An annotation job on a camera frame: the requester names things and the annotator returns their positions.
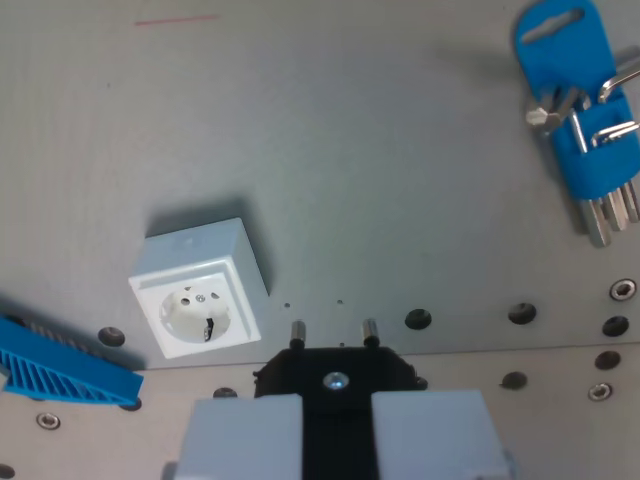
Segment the power socket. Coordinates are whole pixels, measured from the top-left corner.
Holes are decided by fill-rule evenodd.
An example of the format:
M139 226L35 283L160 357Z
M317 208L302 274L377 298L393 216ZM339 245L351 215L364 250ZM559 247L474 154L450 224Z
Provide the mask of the power socket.
M166 358L261 338L268 294L239 218L145 239L129 284Z

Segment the gray surface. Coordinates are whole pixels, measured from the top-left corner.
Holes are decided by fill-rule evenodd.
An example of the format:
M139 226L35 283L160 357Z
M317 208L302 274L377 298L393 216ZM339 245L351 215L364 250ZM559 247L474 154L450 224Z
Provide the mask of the gray surface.
M515 480L477 390L371 395L380 478Z
M302 480L302 397L196 402L175 480Z
M114 358L148 368L265 361L297 318L327 346L373 317L404 353L604 341L640 309L607 295L640 228L603 250L576 231L522 118L524 4L3 2L0 304L88 343L116 326ZM599 6L614 49L638 43L639 3ZM143 238L234 216L271 293L263 340L168 362L127 285Z
M616 350L622 362L608 372L593 366L602 351L598 347L424 355L407 361L429 381L429 391L482 391L502 444L519 467L518 480L637 480L640 346ZM0 463L15 468L16 480L173 480L194 402L210 399L221 387L252 397L251 372L259 368L143 372L138 412L1 394ZM513 370L527 374L523 390L499 386ZM600 382L613 385L613 396L589 401L589 387ZM35 422L41 412L58 415L62 426L42 430Z

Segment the blue plastic part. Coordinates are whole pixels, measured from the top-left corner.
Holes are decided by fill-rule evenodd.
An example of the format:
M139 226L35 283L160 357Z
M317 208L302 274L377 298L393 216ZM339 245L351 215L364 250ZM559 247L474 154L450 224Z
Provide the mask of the blue plastic part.
M546 20L580 11L582 18L532 43L523 36ZM588 0L547 0L525 12L516 28L516 52L533 96L540 100L556 88L571 86L587 92L593 106L578 113L590 150L580 153L569 122L552 135L558 163L572 196L597 199L629 182L640 171L640 144L635 134L591 149L590 139L603 128L633 120L622 89L604 104L597 98L616 65L596 7Z
M0 317L5 391L42 400L135 405L143 377Z

